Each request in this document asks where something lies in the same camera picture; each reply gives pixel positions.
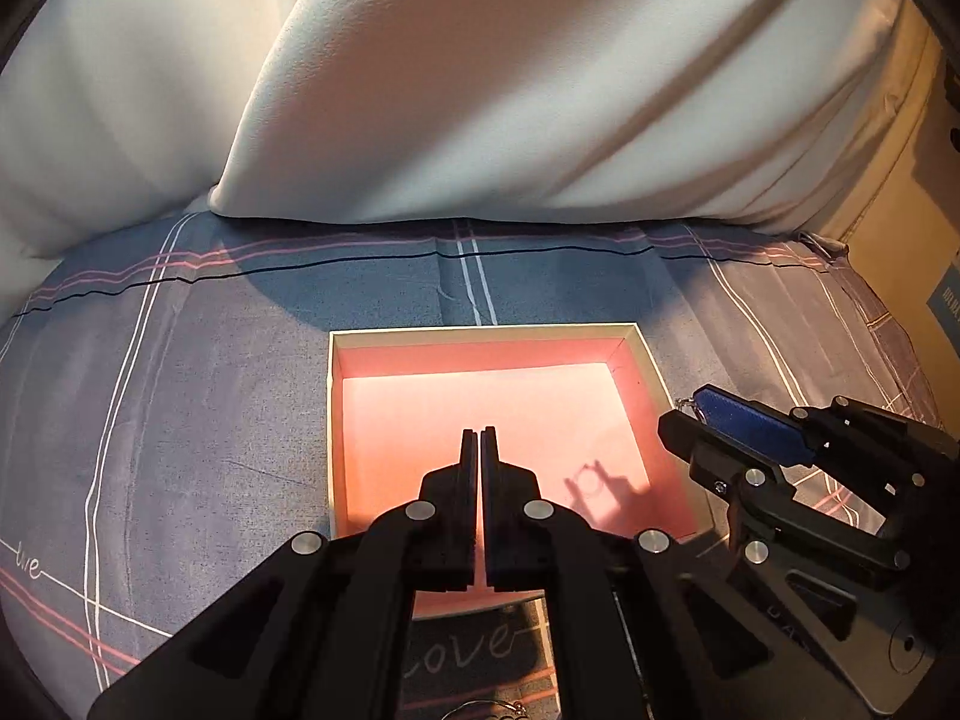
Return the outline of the grey plaid bed sheet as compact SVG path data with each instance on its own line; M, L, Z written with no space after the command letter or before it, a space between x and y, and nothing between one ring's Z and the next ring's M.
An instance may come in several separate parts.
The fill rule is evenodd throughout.
M2 328L8 718L82 718L286 538L327 530L338 330L633 323L672 397L838 395L942 424L843 245L715 224L142 224Z

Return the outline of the white pillow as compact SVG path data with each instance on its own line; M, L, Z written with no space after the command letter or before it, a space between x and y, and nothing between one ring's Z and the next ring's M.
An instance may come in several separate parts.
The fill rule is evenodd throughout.
M2 312L223 174L296 0L47 0L2 71Z
M229 218L704 218L786 231L892 112L903 0L296 0Z

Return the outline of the white pillow left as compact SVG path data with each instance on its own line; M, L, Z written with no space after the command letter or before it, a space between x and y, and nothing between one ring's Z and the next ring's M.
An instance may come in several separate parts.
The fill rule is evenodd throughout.
M296 0L47 0L2 71L2 312L223 174Z

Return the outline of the white pillow right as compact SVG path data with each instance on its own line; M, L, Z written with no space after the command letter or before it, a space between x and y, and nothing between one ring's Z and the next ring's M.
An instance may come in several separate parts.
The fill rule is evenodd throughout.
M296 0L229 218L704 218L786 231L892 112L903 0Z

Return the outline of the beige cardboard box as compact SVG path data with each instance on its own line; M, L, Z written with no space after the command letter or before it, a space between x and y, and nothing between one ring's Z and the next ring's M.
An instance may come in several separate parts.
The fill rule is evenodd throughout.
M823 234L846 242L854 270L910 337L939 418L958 431L958 67L913 2L896 23L890 70L905 89L893 119L843 202L818 216Z

